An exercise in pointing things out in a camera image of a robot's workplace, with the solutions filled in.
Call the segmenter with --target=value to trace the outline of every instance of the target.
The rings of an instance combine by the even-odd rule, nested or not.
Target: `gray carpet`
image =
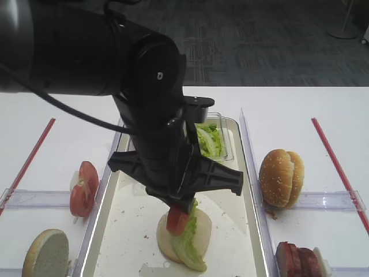
[[[343,22],[340,0],[143,0],[118,10],[186,53],[184,85],[369,86],[362,32],[326,34]]]

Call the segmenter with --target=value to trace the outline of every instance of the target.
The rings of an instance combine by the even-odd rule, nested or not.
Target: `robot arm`
[[[46,93],[112,95],[125,125],[141,134],[131,135],[135,151],[116,152],[108,164],[180,210],[172,220],[191,211],[196,192],[241,194],[241,172],[200,154],[195,123],[214,100],[183,96],[186,57],[170,38],[109,4],[103,15],[45,0],[0,5],[0,63]],[[0,72],[0,91],[21,89]]]

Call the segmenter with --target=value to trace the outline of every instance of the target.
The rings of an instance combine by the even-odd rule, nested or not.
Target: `sliced tomato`
[[[183,212],[178,206],[171,206],[168,213],[167,230],[172,235],[181,235],[189,220],[189,214]]]
[[[70,212],[74,216],[86,217],[90,214],[99,187],[99,177],[90,162],[82,162],[78,183],[70,194]]]

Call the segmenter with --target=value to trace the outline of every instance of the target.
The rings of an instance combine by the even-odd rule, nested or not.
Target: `red straw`
[[[368,217],[366,216],[366,214],[363,211],[360,203],[357,201],[355,195],[353,194],[353,189],[351,187],[350,182],[348,181],[348,178],[347,178],[346,174],[344,173],[344,170],[342,169],[340,163],[338,162],[338,159],[337,159],[336,155],[334,154],[334,152],[333,152],[333,150],[332,150],[332,148],[331,148],[331,146],[328,142],[328,139],[324,135],[324,132],[323,132],[321,126],[319,125],[318,120],[316,118],[312,118],[311,121],[314,124],[314,127],[316,128],[316,130],[319,134],[319,137],[321,138],[325,148],[327,149],[328,154],[329,154],[329,156],[330,156],[330,158],[331,158],[331,160],[332,160],[339,176],[341,177],[341,180],[344,183],[346,190],[350,193],[351,199],[353,200],[353,203],[355,204],[357,214],[359,214],[359,217],[362,220],[362,222],[364,224],[364,227],[365,227],[365,229],[367,230],[367,232],[369,234],[369,220],[368,220]]]
[[[55,123],[55,118],[51,118],[50,121],[48,122],[46,128],[44,129],[44,131],[42,132],[39,140],[37,141],[36,145],[34,146],[34,148],[32,149],[31,153],[29,154],[27,160],[25,161],[25,163],[23,164],[21,170],[19,171],[18,175],[16,176],[16,179],[13,181],[10,189],[8,190],[8,193],[5,197],[5,201],[4,201],[4,205],[9,201],[10,197],[12,196],[14,190],[18,187],[20,181],[22,180],[24,174],[26,173],[31,161],[33,160],[33,158],[35,157],[37,151],[40,149],[42,143],[44,142],[45,138],[47,137],[51,127],[53,126],[53,124]],[[0,208],[0,215],[2,214],[4,208]]]

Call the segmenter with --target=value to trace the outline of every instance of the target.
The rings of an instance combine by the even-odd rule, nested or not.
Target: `cable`
[[[27,81],[23,80],[22,78],[20,78],[15,72],[13,72],[11,69],[9,69],[7,66],[5,66],[2,63],[0,63],[0,70],[5,72],[14,81],[21,84],[23,87],[28,89],[30,92],[33,92],[34,94],[36,94],[38,97],[42,98],[43,100],[45,100],[49,104],[52,104],[53,106],[61,109],[62,111],[66,112],[70,115],[73,115],[75,117],[78,117],[79,119],[82,119],[82,120],[87,121],[89,123],[95,124],[97,126],[100,126],[102,128],[105,128],[105,129],[108,129],[108,130],[111,130],[111,131],[116,131],[116,132],[119,132],[119,133],[124,133],[124,134],[129,134],[129,135],[131,135],[131,134],[145,135],[145,134],[154,134],[154,133],[161,132],[160,130],[159,131],[152,131],[152,132],[143,132],[143,131],[134,130],[134,129],[131,129],[131,128],[124,128],[124,127],[120,127],[120,126],[113,125],[113,124],[110,124],[108,122],[99,120],[95,117],[91,117],[90,115],[87,115],[87,114],[84,114],[80,111],[77,111],[74,108],[69,107],[69,106],[65,105],[64,103],[60,102],[59,100],[56,100],[55,98],[53,98],[52,96],[50,96],[46,92],[42,91],[41,89],[35,88],[32,84],[30,84],[29,82],[27,82]]]

